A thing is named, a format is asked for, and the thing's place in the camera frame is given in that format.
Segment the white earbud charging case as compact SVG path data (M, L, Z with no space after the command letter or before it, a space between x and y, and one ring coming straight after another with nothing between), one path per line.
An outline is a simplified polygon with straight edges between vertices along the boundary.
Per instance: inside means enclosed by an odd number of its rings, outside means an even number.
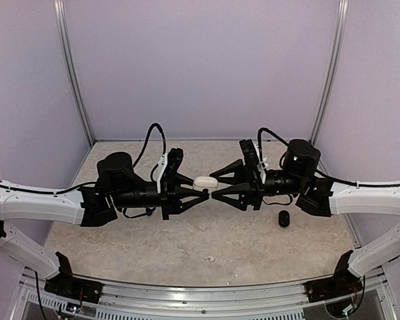
M199 176L193 181L193 189L195 190L216 190L218 188L218 181L214 177Z

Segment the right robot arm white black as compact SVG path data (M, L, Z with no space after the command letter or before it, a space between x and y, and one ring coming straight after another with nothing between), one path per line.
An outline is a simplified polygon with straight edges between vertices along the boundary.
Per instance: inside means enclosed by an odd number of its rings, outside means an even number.
M400 217L400 181L393 183L343 182L317 170L321 153L306 140L293 139L279 170L267 169L261 148L252 140L239 142L243 158L211 174L227 187L212 192L213 199L241 211L261 207L264 197L289 195L296 206L316 217L346 214L382 214ZM400 222L363 247L341 256L328 291L343 295L354 278L400 256Z

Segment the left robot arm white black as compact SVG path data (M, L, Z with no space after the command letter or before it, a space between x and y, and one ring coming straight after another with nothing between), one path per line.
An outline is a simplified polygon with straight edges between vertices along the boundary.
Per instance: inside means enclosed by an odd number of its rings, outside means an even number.
M50 253L20 232L11 221L32 219L102 227L117 219L125 209L158 207L162 218L179 215L209 198L216 180L192 180L178 172L183 160L180 148L164 153L158 162L156 181L136 174L130 154L112 153L97 163L98 179L68 190L29 189L0 179L0 252L53 279L65 296L74 296L80 282L71 272L66 256Z

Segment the black oval charging case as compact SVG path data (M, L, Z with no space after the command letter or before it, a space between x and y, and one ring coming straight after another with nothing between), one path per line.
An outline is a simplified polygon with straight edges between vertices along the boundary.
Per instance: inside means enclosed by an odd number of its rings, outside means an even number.
M282 210L278 214L278 224L281 228L288 228L290 226L291 217L290 213L286 210Z

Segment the front aluminium rail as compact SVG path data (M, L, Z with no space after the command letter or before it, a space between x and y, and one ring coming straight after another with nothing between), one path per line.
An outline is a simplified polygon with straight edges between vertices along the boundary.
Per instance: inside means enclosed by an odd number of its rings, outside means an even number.
M171 287L100 279L97 303L43 291L44 281L25 269L8 319L330 319L331 301L309 302L305 281L224 287Z

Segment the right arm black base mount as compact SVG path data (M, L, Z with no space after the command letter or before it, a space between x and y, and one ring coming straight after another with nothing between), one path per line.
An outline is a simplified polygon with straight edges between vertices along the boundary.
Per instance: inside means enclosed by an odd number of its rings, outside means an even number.
M353 250L339 258L334 273L330 277L305 283L305 290L310 303L334 299L363 290L360 277L348 270L348 262Z

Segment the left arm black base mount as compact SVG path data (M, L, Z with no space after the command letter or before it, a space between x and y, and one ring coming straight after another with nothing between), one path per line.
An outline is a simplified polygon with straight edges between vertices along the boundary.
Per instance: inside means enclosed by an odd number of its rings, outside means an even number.
M55 255L59 262L58 274L46 280L44 290L79 302L98 304L103 284L74 276L68 258L60 252Z

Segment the right aluminium frame post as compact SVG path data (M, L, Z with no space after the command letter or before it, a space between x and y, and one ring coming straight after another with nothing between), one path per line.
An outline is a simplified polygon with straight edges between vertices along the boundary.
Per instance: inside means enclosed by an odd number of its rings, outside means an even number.
M335 25L335 32L333 36L333 42L331 47L331 55L329 58L329 64L327 66L327 72L325 76L325 82L321 97L319 100L319 107L315 120L313 123L313 128L310 134L310 142L316 145L319 139L321 129L324 124L326 112L329 106L329 100L331 98L331 93L333 89L333 84L335 82L335 77L337 74L337 68L339 64L339 58L341 54L341 49L343 46L343 38L345 33L345 26L347 22L347 14L349 10L349 1L340 0L337 12L337 19Z

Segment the aluminium frame post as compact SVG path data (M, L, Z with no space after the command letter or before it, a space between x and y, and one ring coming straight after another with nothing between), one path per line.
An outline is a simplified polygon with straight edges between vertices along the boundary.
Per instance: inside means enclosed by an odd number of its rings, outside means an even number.
M325 76L325 82L321 97L319 100L319 107L315 120L313 123L313 128L310 134L310 142L316 145L319 139L321 129L324 124L326 112L329 106L329 100L331 98L331 93L333 89L333 84L335 82L335 77L337 74L337 68L339 64L339 58L341 54L341 49L343 46L343 38L345 33L345 26L347 22L347 14L349 10L349 1L340 0L337 12L337 19L335 25L335 32L333 36L333 42L331 47L331 55L329 58L329 64L327 66L327 72Z
M68 30L67 21L66 21L64 1L63 0L54 0L53 7L54 7L54 11L55 11L57 29L58 29L61 47L62 47L62 51L63 51L63 58L65 61L65 67L67 70L67 76L68 76L69 84L71 87L71 92L73 94L75 107L76 107L78 116L80 118L81 125L83 128L83 132L84 132L85 138L87 140L87 143L90 147L92 147L92 146L94 146L96 139L95 139L95 135L94 135L93 129L90 124L87 110L85 108L85 104L84 104L83 97L81 94L79 80L77 77L77 71L76 71L74 60L73 60L73 54L72 54L72 50L71 50L71 41L70 41L69 30Z

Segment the left aluminium frame post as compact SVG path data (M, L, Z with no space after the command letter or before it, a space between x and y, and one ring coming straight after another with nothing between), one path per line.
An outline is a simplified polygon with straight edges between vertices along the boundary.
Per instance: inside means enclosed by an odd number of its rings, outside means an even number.
M57 29L58 29L61 47L62 47L62 51L63 51L63 58L65 61L65 67L67 70L67 76L68 76L69 84L71 87L71 92L73 94L75 107L76 107L78 116L80 118L81 125L83 128L83 132L84 132L85 138L87 140L87 143L90 147L92 147L92 146L94 146L96 139L95 139L95 135L94 135L93 129L90 124L87 110L85 108L85 104L84 104L83 97L81 94L79 80L77 77L77 71L76 71L74 60L73 60L73 54L72 54L72 50L71 50L71 41L70 41L69 30L68 30L67 21L66 21L64 1L63 0L54 0L53 7L54 7L54 11L55 11Z

